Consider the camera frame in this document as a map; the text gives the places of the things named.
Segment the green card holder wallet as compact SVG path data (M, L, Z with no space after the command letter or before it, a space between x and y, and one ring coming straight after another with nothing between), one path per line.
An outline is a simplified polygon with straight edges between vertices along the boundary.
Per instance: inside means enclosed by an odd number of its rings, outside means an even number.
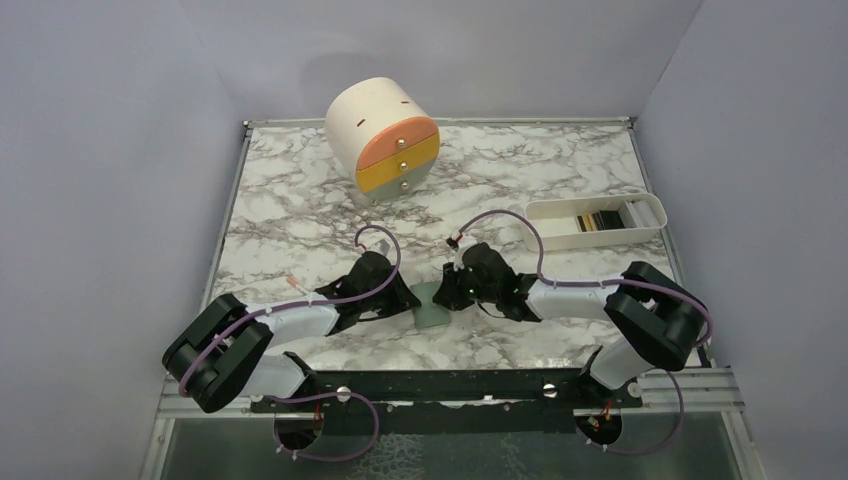
M440 287L438 281L412 285L411 292L421 303L412 308L414 324L417 330L442 327L451 323L451 311L437 305L433 298Z

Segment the white plastic tray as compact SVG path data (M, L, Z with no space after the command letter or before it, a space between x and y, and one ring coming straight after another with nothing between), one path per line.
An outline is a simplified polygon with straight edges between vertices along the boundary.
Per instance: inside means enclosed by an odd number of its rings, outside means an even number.
M649 193L533 201L524 217L546 252L644 243L668 222Z

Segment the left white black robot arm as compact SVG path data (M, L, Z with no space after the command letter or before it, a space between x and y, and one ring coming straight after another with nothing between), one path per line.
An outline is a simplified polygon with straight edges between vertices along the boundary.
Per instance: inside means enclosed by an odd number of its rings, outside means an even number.
M348 274L300 299L251 306L232 294L216 297L166 348L162 365L178 381L179 394L206 413L266 392L298 411L314 397L308 367L294 354L269 358L269 348L334 335L420 304L396 266L367 251Z

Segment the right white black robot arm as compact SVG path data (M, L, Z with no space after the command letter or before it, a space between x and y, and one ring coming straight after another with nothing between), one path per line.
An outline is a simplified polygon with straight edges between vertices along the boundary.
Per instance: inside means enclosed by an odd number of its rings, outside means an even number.
M709 325L704 304L649 263L634 261L621 276L599 281L553 281L515 272L486 243L444 264L433 302L451 311L489 303L517 322L610 321L620 339L597 349L576 383L579 398L592 407L642 373L682 370Z

